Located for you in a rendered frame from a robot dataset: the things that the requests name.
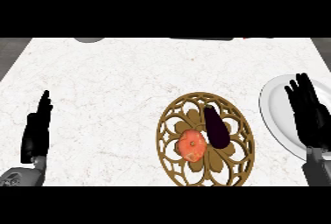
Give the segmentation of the white plate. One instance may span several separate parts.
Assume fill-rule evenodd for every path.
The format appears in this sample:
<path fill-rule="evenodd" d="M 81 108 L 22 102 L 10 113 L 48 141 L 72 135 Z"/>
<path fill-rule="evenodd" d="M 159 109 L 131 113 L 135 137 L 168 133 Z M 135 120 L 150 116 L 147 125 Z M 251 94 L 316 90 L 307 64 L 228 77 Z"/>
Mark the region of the white plate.
<path fill-rule="evenodd" d="M 301 160 L 305 160 L 305 146 L 298 140 L 293 111 L 285 92 L 285 86 L 293 78 L 292 74 L 286 74 L 267 81 L 259 92 L 258 107 L 262 123 L 277 143 Z M 331 78 L 311 78 L 310 81 L 317 100 L 331 112 Z"/>

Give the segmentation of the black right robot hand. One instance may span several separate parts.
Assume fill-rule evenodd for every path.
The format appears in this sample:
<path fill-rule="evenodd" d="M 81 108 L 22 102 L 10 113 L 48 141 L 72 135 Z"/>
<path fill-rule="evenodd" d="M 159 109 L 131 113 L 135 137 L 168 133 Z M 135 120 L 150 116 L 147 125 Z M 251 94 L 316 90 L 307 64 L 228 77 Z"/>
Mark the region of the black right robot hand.
<path fill-rule="evenodd" d="M 331 151 L 331 112 L 319 102 L 311 81 L 298 73 L 283 87 L 293 111 L 293 124 L 299 142 L 305 147 Z"/>

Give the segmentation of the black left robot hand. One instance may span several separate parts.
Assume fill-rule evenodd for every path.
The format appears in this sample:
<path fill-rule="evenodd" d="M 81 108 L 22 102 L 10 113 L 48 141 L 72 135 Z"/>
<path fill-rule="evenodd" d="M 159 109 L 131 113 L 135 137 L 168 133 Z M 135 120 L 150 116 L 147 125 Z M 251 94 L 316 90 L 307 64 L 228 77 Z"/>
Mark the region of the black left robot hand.
<path fill-rule="evenodd" d="M 29 113 L 26 116 L 20 144 L 22 164 L 30 164 L 32 158 L 47 155 L 50 112 L 53 109 L 50 102 L 48 91 L 45 90 L 36 104 L 35 113 Z"/>

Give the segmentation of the brown openwork round placemat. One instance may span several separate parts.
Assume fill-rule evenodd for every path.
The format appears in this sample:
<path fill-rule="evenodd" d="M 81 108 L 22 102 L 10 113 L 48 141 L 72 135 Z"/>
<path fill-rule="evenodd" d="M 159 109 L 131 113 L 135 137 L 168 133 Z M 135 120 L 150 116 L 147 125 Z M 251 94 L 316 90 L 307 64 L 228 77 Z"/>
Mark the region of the brown openwork round placemat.
<path fill-rule="evenodd" d="M 211 105 L 226 125 L 230 143 L 215 149 L 206 137 L 203 107 Z M 178 153 L 177 142 L 184 130 L 197 130 L 206 151 L 194 163 Z M 163 171 L 178 186 L 240 186 L 254 166 L 254 135 L 243 115 L 218 95 L 194 92 L 180 96 L 159 116 L 156 152 Z"/>

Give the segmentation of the orange squash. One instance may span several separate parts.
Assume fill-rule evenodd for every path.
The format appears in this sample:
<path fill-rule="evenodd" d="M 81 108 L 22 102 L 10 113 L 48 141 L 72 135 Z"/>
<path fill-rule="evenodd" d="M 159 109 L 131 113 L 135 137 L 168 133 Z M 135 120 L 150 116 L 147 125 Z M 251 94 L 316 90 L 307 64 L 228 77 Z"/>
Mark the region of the orange squash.
<path fill-rule="evenodd" d="M 177 142 L 178 153 L 183 159 L 192 163 L 202 159 L 206 151 L 206 143 L 200 132 L 194 129 L 186 129 Z"/>

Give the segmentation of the dark purple eggplant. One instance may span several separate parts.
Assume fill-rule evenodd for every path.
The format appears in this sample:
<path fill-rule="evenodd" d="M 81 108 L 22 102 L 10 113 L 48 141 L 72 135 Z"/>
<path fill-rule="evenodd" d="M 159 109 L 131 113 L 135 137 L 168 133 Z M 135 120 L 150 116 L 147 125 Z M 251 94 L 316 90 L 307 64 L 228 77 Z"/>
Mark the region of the dark purple eggplant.
<path fill-rule="evenodd" d="M 227 147 L 230 143 L 230 135 L 223 120 L 211 105 L 206 105 L 203 107 L 203 120 L 205 120 L 206 137 L 211 146 L 215 149 L 223 149 Z"/>

